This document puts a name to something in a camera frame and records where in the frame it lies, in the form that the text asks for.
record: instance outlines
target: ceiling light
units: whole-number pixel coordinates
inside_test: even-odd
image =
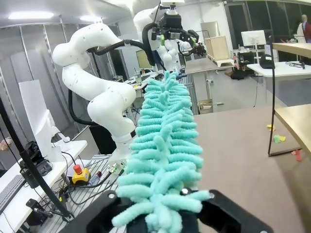
[[[82,16],[80,20],[90,21],[90,22],[99,22],[102,20],[102,18],[96,17],[96,16]]]
[[[51,12],[13,12],[8,19],[32,19],[32,18],[51,18],[53,17]]]

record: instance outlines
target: wooden shelf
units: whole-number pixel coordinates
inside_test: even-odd
[[[311,104],[276,109],[284,124],[306,154],[311,155]]]
[[[311,58],[311,44],[274,43],[273,48],[278,51],[289,52],[289,53]]]

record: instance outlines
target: microfiber bristle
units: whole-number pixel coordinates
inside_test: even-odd
[[[165,82],[151,79],[146,87],[136,128],[139,137],[131,144],[127,175],[118,179],[116,190],[119,197],[136,204],[113,218],[116,227],[147,215],[148,232],[180,233],[178,211],[198,213],[201,201],[209,199],[208,191],[180,195],[182,188],[201,179],[198,169],[203,166],[199,157],[203,150],[195,140],[198,132],[189,92],[176,81],[177,75],[165,72]]]

